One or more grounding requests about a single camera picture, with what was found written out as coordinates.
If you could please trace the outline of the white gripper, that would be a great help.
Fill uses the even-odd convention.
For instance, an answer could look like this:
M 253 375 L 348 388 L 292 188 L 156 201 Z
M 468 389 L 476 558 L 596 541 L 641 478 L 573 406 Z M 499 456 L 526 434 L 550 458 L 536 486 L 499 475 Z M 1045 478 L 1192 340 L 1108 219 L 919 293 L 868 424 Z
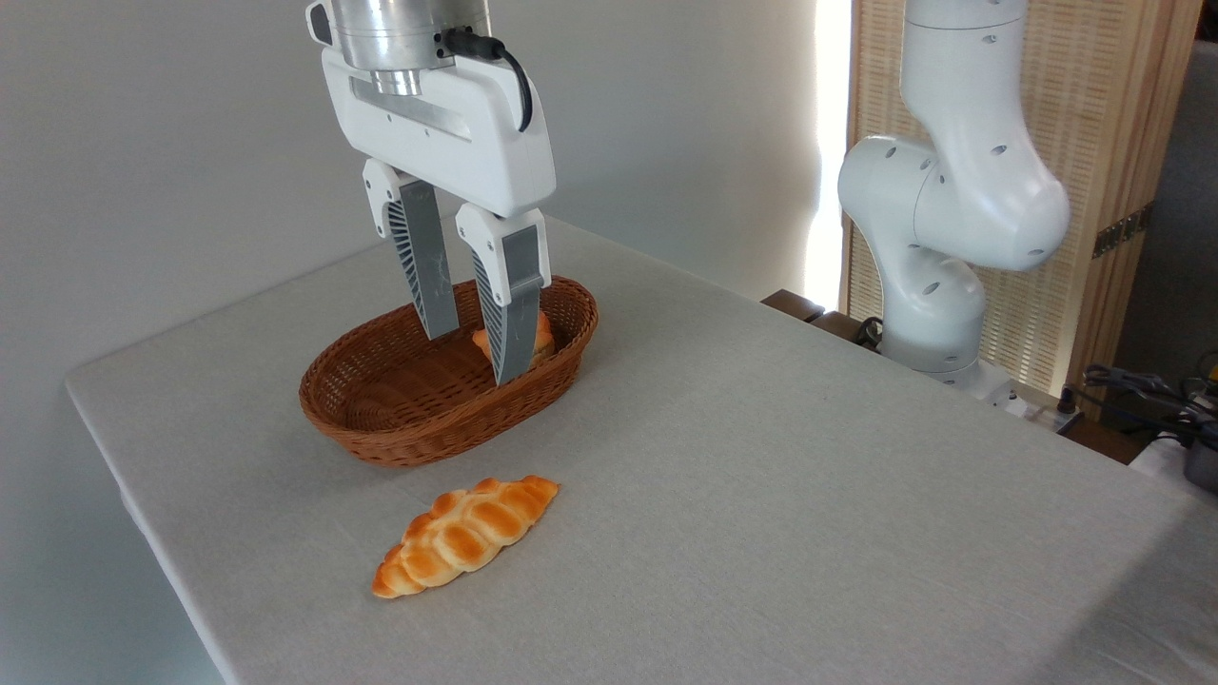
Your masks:
M 378 91 L 333 48 L 322 50 L 322 65 L 343 137 L 369 157 L 363 183 L 374 228 L 393 244 L 423 332 L 436 340 L 460 328 L 438 186 L 466 201 L 456 225 L 471 251 L 495 382 L 526 373 L 540 293 L 552 283 L 544 217 L 536 208 L 557 185 L 542 106 L 533 104 L 527 130 L 518 130 L 515 73 L 477 59 L 423 69 L 415 96 Z

